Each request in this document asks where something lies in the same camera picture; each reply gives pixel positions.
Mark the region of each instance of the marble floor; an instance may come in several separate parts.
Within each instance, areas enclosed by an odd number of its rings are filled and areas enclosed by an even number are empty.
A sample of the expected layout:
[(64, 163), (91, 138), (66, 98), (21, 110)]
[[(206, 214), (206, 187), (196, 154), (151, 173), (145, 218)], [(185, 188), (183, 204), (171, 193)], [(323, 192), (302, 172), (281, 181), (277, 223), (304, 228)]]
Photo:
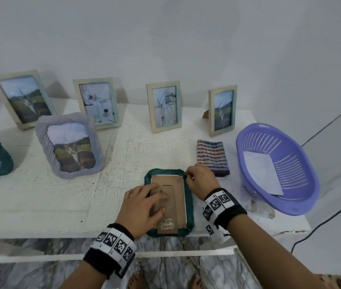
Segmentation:
[[(46, 254), (85, 253), (92, 238), (6, 239), (1, 242), (44, 251)], [(149, 238), (136, 240), (137, 251), (198, 250), (202, 237)], [(1, 289), (55, 289), (81, 261), (0, 264)], [(126, 288), (129, 276), (141, 269), (152, 288), (187, 288), (194, 273), (207, 288), (261, 288), (238, 253), (228, 256), (136, 258), (120, 284), (106, 282), (103, 288)]]

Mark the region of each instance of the person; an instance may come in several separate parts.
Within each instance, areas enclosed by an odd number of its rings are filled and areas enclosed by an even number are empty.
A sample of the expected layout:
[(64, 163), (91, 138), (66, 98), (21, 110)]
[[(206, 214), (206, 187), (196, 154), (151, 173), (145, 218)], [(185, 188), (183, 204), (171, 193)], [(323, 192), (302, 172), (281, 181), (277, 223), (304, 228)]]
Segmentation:
[[(197, 163), (188, 167), (186, 175), (192, 193), (202, 201), (215, 197), (215, 191), (220, 190), (222, 193), (224, 190), (213, 172), (202, 164)], [(158, 184), (138, 186), (127, 191), (117, 219), (115, 223), (109, 225), (109, 229), (115, 228), (128, 235), (130, 239), (135, 239), (154, 228), (165, 211), (160, 209), (150, 216), (149, 210), (156, 202), (166, 199), (167, 196), (156, 193), (146, 198), (153, 188), (158, 188)], [(231, 234), (263, 288), (324, 289), (324, 285), (314, 274), (247, 216), (236, 199), (232, 197), (231, 201), (235, 204), (222, 212), (216, 222)], [(100, 289), (116, 269), (110, 265), (113, 262), (114, 259), (109, 255), (90, 248), (79, 267), (62, 283), (60, 289)], [(189, 287), (205, 288), (198, 276), (193, 277)], [(134, 273), (128, 281), (127, 288), (146, 288), (143, 273), (140, 271)]]

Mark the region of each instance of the bare foot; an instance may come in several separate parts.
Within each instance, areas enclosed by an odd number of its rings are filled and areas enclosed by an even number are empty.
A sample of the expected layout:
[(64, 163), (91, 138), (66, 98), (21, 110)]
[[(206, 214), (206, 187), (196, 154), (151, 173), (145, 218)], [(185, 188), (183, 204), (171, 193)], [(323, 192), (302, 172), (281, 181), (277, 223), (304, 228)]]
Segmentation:
[(189, 289), (205, 289), (204, 283), (197, 274), (193, 275), (193, 278), (189, 283)]
[(136, 271), (129, 278), (128, 285), (126, 289), (147, 289), (148, 287), (145, 284), (144, 275), (141, 270)]

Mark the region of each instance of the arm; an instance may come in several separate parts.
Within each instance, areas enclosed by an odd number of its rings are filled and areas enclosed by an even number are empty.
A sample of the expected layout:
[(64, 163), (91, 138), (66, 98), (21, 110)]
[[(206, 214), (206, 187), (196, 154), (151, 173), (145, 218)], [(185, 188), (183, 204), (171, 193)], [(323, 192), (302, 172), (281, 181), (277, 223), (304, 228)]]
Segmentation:
[[(157, 193), (146, 198), (156, 183), (137, 186), (125, 193), (120, 212), (113, 228), (125, 233), (134, 240), (154, 228), (164, 216), (165, 208), (149, 216), (150, 208), (160, 199), (167, 199), (165, 193)], [(115, 269), (120, 269), (117, 262), (101, 250), (90, 248), (79, 267), (67, 278), (59, 289), (100, 289)]]
[[(220, 188), (213, 172), (204, 165), (190, 166), (186, 173), (191, 191), (203, 201)], [(227, 221), (227, 230), (263, 288), (324, 288), (314, 274), (246, 214)]]

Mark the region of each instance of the folded cloth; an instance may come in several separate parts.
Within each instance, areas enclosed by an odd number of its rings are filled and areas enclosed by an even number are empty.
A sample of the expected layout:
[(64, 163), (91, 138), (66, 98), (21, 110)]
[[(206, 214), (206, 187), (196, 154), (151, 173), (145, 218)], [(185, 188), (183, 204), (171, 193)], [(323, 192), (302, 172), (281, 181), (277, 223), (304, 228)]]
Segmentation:
[(197, 140), (197, 162), (207, 167), (216, 177), (230, 174), (222, 142)]

